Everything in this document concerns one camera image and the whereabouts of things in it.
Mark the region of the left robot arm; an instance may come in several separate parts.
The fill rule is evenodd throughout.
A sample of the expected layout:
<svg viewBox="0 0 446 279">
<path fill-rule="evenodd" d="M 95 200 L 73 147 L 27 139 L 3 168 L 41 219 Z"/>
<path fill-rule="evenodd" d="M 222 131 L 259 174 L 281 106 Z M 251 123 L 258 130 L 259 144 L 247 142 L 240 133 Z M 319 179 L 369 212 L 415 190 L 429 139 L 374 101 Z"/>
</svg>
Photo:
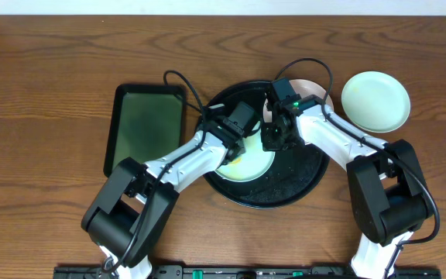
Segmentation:
<svg viewBox="0 0 446 279">
<path fill-rule="evenodd" d="M 243 139 L 259 116 L 238 104 L 228 115 L 212 106 L 202 128 L 183 146 L 157 160 L 122 160 L 84 214 L 82 229 L 108 252 L 101 274 L 132 277 L 150 274 L 147 256 L 183 189 L 244 153 Z"/>
</svg>

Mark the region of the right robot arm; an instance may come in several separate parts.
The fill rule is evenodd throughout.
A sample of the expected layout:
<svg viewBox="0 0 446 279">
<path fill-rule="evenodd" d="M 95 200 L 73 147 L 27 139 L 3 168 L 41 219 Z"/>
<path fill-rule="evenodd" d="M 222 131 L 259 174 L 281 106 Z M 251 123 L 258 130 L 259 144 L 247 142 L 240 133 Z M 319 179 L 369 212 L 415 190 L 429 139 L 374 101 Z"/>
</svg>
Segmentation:
<svg viewBox="0 0 446 279">
<path fill-rule="evenodd" d="M 413 147 L 361 132 L 339 117 L 318 97 L 268 99 L 271 121 L 263 127 L 266 150 L 286 150 L 311 143 L 340 165 L 347 174 L 355 222 L 362 232 L 350 262 L 362 278 L 391 278 L 405 246 L 431 241 L 413 234 L 423 223 L 440 219 Z"/>
</svg>

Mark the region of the white pink plate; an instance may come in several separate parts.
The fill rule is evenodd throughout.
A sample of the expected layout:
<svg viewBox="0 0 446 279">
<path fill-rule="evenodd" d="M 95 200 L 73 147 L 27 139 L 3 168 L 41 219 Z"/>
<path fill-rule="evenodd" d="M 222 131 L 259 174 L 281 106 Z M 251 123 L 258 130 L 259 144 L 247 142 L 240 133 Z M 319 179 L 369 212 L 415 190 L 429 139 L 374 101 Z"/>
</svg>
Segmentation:
<svg viewBox="0 0 446 279">
<path fill-rule="evenodd" d="M 348 137 L 343 135 L 341 130 L 337 129 L 333 123 L 326 119 L 328 115 L 333 120 L 338 118 L 328 93 L 313 81 L 294 79 L 290 83 L 294 91 L 301 96 L 301 99 L 319 98 L 323 102 L 321 108 L 314 107 L 311 111 L 305 112 L 298 118 L 300 123 L 304 124 L 306 139 L 316 143 L 320 150 L 330 156 L 347 147 L 349 145 Z M 270 88 L 271 84 L 266 92 L 266 100 L 268 100 Z M 265 110 L 263 109 L 264 122 L 266 120 L 269 121 L 271 113 L 266 112 L 264 115 L 264 112 Z"/>
</svg>

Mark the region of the mint green plate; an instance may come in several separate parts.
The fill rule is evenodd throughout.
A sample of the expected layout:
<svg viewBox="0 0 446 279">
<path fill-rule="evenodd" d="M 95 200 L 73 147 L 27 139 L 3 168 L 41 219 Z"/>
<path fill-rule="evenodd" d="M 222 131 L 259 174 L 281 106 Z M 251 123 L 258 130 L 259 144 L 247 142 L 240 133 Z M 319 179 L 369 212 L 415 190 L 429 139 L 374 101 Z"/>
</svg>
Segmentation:
<svg viewBox="0 0 446 279">
<path fill-rule="evenodd" d="M 411 103 L 405 87 L 394 77 L 365 71 L 351 77 L 341 93 L 347 117 L 359 128 L 389 133 L 409 118 Z"/>
<path fill-rule="evenodd" d="M 253 135 L 242 140 L 245 152 L 215 171 L 219 177 L 240 183 L 255 180 L 268 171 L 275 153 L 263 150 L 260 124 L 261 122 L 258 122 L 253 127 Z"/>
</svg>

